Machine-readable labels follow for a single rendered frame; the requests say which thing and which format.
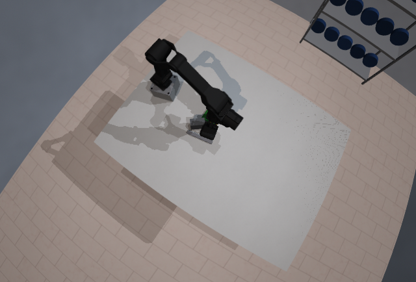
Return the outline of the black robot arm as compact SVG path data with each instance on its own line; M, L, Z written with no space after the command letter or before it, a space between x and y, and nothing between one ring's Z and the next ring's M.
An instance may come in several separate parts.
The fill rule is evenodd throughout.
M171 50L176 55L170 62L165 62ZM177 52L175 45L168 40L158 39L146 52L146 60L154 65L155 74L151 82L162 91L172 83L172 71L178 73L199 95L210 116L218 119L216 124L235 130L243 117L232 108L231 98L218 88L213 88L188 62L187 58ZM169 82L169 83L168 83Z

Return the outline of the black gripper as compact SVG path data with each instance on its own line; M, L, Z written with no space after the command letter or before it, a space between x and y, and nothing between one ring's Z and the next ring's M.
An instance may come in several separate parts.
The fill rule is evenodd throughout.
M218 126L216 125L216 122L218 119L210 116L209 111L207 112L206 119L208 119L208 122L205 122L204 125L201 128L200 136L207 138L209 140L214 140L216 132L218 130Z

